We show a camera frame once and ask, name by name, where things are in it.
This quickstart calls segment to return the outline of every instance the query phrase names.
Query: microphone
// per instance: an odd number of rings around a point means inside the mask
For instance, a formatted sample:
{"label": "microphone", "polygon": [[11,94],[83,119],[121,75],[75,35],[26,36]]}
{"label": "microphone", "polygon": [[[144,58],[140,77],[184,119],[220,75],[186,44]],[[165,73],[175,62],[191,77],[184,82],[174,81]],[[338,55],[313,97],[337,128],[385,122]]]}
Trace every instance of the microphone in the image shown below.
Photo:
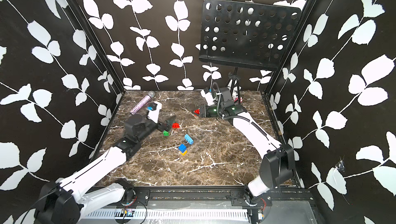
{"label": "microphone", "polygon": [[154,91],[150,91],[147,95],[139,102],[137,105],[129,112],[132,115],[135,114],[138,110],[140,110],[152,97],[154,97]]}

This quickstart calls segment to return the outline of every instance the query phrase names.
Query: black wallpaper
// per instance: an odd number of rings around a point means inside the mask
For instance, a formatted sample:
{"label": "black wallpaper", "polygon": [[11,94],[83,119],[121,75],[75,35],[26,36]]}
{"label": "black wallpaper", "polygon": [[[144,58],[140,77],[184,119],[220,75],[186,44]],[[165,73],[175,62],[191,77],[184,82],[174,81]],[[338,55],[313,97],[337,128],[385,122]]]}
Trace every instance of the black wallpaper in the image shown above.
{"label": "black wallpaper", "polygon": [[0,0],[0,20],[0,223],[12,224],[46,181],[88,163],[121,93],[65,0]]}
{"label": "black wallpaper", "polygon": [[394,2],[318,0],[270,91],[328,223],[396,217]]}

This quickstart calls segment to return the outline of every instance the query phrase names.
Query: hole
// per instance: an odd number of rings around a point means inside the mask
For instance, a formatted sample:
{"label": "hole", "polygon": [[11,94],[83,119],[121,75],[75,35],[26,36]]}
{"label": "hole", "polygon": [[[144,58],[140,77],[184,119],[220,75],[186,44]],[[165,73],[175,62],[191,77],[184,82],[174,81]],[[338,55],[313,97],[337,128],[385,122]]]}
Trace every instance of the hole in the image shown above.
{"label": "hole", "polygon": [[285,11],[281,11],[279,13],[279,16],[283,19],[284,17],[286,17],[286,12]]}

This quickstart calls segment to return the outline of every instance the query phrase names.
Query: brown marble surface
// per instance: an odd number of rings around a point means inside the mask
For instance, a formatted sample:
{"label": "brown marble surface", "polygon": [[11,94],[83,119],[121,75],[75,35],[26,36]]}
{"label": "brown marble surface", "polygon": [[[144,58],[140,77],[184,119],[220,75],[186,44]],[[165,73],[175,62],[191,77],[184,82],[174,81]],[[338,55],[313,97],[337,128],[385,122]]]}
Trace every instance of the brown marble surface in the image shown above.
{"label": "brown marble surface", "polygon": [[[99,154],[122,137],[123,122],[146,93],[125,93]],[[242,105],[255,121],[276,139],[260,92],[242,91],[241,96]],[[176,115],[181,127],[173,129],[168,137],[153,132],[131,160],[108,173],[98,186],[110,185],[119,178],[135,186],[236,185],[247,184],[258,175],[259,153],[240,131],[225,120],[220,123],[191,113],[205,103],[199,91],[157,91],[153,101],[162,103],[160,120]],[[185,141],[185,134],[193,138],[193,145]],[[177,150],[181,143],[187,147],[185,156]]]}

